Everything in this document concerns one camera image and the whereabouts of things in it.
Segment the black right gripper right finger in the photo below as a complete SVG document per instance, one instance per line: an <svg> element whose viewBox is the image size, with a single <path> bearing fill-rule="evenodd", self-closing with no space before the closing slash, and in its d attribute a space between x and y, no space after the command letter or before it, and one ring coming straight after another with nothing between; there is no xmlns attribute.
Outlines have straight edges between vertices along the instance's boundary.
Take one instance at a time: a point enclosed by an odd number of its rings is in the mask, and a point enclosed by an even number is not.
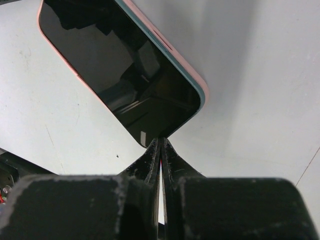
<svg viewBox="0 0 320 240"><path fill-rule="evenodd" d="M317 240L297 188L272 177L206 177L161 139L168 240Z"/></svg>

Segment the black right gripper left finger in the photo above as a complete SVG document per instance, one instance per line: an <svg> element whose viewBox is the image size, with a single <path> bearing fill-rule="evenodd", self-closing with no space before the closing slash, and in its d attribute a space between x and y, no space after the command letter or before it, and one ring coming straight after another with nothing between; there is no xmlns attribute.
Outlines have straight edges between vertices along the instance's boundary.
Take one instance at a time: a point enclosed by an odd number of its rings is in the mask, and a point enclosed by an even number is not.
<svg viewBox="0 0 320 240"><path fill-rule="evenodd" d="M24 176L0 213L3 240L155 240L160 140L117 175Z"/></svg>

